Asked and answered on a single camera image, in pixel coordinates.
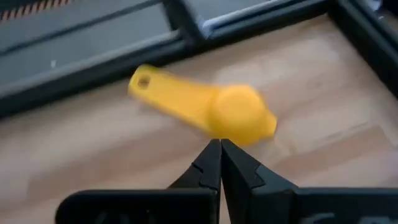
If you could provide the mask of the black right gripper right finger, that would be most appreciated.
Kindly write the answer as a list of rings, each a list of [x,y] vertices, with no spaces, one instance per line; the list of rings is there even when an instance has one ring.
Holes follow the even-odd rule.
[[[221,140],[231,224],[398,224],[398,189],[298,187]]]

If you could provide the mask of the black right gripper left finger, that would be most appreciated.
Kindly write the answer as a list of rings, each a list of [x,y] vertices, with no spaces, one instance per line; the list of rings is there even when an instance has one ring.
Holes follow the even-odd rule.
[[[82,190],[65,198],[55,224],[219,224],[221,142],[211,140],[166,189]]]

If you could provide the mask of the small yellow measuring cup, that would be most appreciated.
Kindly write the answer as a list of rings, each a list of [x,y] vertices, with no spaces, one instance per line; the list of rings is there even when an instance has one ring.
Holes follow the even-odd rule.
[[[131,96],[218,139],[250,145],[271,138],[277,117],[249,85],[214,85],[141,65],[128,84]]]

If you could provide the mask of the black hazard-striped floor mat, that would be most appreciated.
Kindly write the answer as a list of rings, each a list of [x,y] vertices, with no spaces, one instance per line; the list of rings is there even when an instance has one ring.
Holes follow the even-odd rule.
[[[0,0],[0,23],[48,11],[77,0]]]

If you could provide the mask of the black aluminium table frame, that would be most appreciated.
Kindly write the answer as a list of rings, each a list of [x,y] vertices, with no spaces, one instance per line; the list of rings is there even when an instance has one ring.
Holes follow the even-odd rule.
[[[184,0],[206,40],[171,28],[162,0],[77,0],[0,23],[0,119],[127,76],[327,14],[356,45],[398,54],[398,0]]]

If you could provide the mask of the black clamp bracket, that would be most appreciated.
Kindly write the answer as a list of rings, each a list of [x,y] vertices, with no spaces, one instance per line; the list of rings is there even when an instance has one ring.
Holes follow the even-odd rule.
[[[194,13],[184,0],[162,0],[171,28],[178,30],[190,45],[203,43],[206,34]]]

